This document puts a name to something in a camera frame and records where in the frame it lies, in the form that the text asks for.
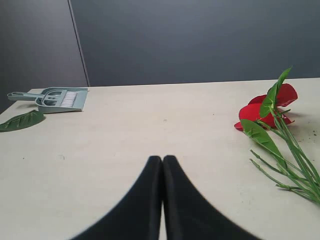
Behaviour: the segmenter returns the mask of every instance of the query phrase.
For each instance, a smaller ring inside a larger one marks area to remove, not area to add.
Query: dustpan handle
[[[25,93],[25,92],[12,92],[9,93],[8,99],[11,101],[34,101],[36,98],[43,98],[42,94]]]

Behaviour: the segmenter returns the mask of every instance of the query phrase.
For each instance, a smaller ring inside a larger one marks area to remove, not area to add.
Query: table surface
[[[290,128],[320,169],[320,78],[286,82],[299,96]],[[263,151],[234,129],[240,108],[273,83],[91,87],[83,112],[0,133],[0,239],[70,239],[118,203],[150,155],[168,154],[213,206],[256,236],[319,239],[320,208],[276,188],[249,161],[250,149]],[[16,102],[0,122],[34,108]]]

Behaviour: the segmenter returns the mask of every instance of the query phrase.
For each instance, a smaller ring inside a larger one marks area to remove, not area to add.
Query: gray wall
[[[92,86],[320,77],[320,0],[71,0]]]
[[[67,0],[0,0],[0,112],[7,93],[87,86]]]

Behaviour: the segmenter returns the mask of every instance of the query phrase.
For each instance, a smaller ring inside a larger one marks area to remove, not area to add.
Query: brush bristles
[[[76,92],[67,91],[65,93],[65,96],[64,96],[64,98],[62,100],[62,103],[61,103],[60,107],[71,108],[75,103],[76,96],[77,96]]]

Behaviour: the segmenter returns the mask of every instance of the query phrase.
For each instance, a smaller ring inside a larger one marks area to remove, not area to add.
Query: table
[[[299,96],[288,113],[292,132],[319,170],[320,78],[286,82]],[[256,236],[319,239],[320,208],[276,188],[249,161],[250,149],[263,151],[233,127],[240,108],[273,83],[91,87],[83,112],[0,133],[0,239],[70,239],[118,203],[150,155],[167,154],[214,207]],[[0,122],[33,108],[16,102]]]

